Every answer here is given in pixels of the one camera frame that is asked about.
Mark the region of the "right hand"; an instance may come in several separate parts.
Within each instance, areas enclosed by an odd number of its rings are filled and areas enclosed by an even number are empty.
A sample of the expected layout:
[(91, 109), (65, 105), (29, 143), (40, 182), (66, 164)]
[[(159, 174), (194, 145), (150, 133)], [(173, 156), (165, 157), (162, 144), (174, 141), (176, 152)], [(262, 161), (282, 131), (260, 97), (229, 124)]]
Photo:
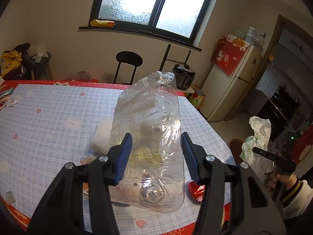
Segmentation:
[(277, 174), (277, 179), (285, 184), (286, 190), (291, 189), (297, 182), (297, 176), (292, 174)]

